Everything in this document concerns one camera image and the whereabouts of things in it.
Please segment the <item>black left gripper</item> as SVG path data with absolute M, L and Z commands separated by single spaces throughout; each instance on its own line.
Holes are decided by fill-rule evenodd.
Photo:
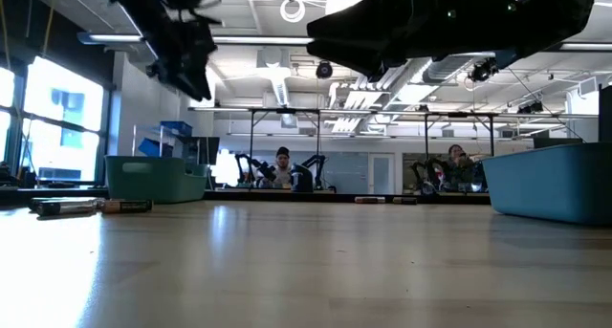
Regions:
M 150 77 L 166 77 L 168 85 L 191 98 L 211 98 L 206 66 L 208 56 L 217 50 L 210 26 L 218 20 L 191 12 L 193 19 L 166 18 L 152 32 L 145 33 L 145 41 L 155 60 L 146 67 Z

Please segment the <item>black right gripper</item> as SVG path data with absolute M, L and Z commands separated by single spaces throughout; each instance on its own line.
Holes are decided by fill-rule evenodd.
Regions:
M 497 49 L 497 0 L 360 0 L 307 25 L 308 53 L 356 71 L 382 77 L 405 57 L 355 42 L 378 42 L 403 28 L 405 56 L 444 57 Z

